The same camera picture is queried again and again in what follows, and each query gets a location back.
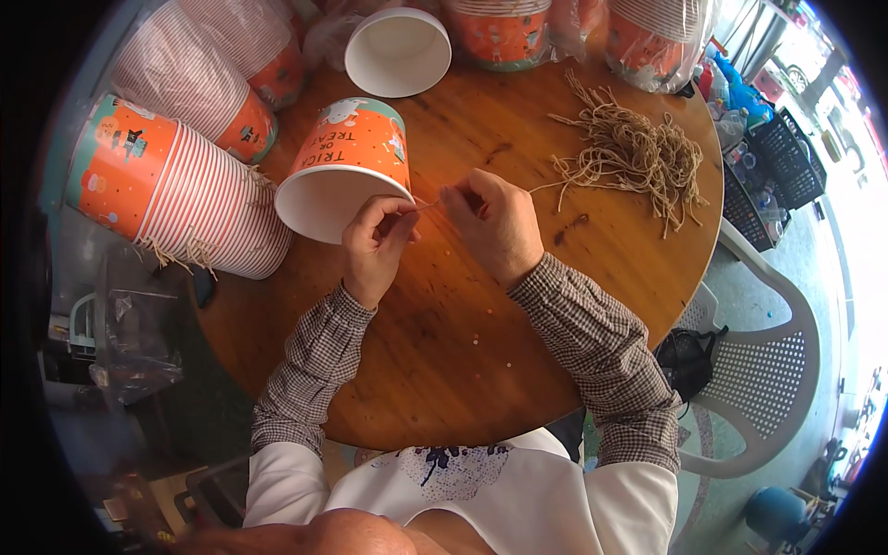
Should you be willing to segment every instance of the white plastic chair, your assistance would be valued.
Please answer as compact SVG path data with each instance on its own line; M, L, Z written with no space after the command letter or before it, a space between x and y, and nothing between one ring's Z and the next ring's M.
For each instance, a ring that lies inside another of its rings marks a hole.
M712 478L737 478L775 458L795 437L817 390L821 350L817 321L807 299L776 271L726 219L718 241L765 285L779 293L792 318L760 331L728 331L712 353L712 380L694 403L718 413L746 442L745 450L727 459L712 459L679 450L683 470ZM718 330L718 301L701 283L678 326L700 332Z

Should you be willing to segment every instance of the round wooden table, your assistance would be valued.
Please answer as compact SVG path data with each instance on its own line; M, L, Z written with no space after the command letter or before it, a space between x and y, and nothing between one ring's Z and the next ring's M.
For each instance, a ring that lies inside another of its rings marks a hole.
M569 189L558 213L557 187L534 193L546 249L638 314L654 346L694 295L715 247L723 195L718 139L700 94L681 99L634 89L611 75L600 52L596 42L584 67L571 59L512 74L455 61L431 90L387 102L407 125L410 181L427 202L473 167L526 189L558 180L550 156L584 148L581 130L547 117L576 118L583 108L565 82L569 67L586 86L612 87L623 106L652 122L670 112L705 155L697 181L710 205L694 211L702 226L688 220L664 240L647 195ZM363 93L344 73L319 70L299 102L278 113L280 135L261 170L280 183L320 110L351 96ZM423 240L404 252L364 338L358 376L330 405L327 436L382 450L483 445L580 407L570 375L472 260L443 212L425 210L417 228ZM299 315L336 286L341 257L338 246L296 236L272 277L219 275L216 296L198 315L219 360L253 398L283 357Z

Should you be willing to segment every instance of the hand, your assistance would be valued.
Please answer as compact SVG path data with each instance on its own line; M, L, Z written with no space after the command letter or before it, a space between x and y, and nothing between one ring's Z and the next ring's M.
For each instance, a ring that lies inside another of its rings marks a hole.
M392 286L400 254L407 243L417 242L416 205L396 196L371 196L342 232L345 247L343 284L349 295L373 310Z
M440 197L469 252L506 289L543 259L534 202L524 189L476 168L442 187Z

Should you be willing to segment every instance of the person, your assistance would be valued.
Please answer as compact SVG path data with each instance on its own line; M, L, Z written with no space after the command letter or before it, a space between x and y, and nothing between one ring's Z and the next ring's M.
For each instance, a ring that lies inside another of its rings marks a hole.
M405 448L346 474L321 464L327 407L352 379L361 340L420 240L416 206L371 198L343 232L345 275L298 321L286 360L254 409L241 530L189 552L665 553L678 485L678 395L647 349L647 329L592 279L543 249L530 194L473 170L440 190L466 249L530 318L575 379L601 435L583 474L541 428L482 447Z

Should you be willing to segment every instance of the bundle of twine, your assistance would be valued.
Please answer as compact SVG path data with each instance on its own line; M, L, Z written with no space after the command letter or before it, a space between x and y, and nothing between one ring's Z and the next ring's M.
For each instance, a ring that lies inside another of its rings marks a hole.
M702 162L700 145L685 137L685 132L666 114L664 123L653 125L641 114L617 104L610 89L586 89L568 69L567 82L586 108L579 120L549 114L555 121L574 125L587 131L584 141L590 145L574 158L552 156L562 180L539 186L530 192L560 186L558 210L564 193L571 185L649 193L654 217L663 218L663 238L670 227L678 231L690 218L693 208L709 204L697 188L697 168ZM602 180L604 176L613 176Z

